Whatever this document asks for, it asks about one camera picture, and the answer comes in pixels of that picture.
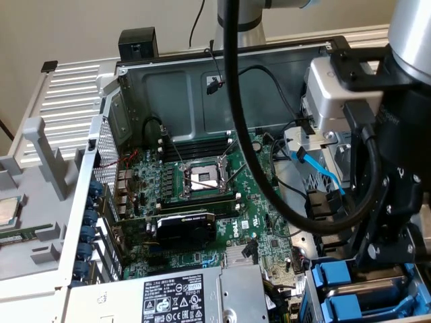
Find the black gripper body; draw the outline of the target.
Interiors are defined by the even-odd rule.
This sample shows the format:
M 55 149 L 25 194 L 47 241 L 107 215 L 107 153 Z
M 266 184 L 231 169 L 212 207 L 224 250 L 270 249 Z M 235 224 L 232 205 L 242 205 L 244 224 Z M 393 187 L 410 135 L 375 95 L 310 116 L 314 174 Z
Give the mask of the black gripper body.
M 430 89 L 387 92 L 378 111 L 376 135 L 382 175 L 421 185 L 430 192 Z

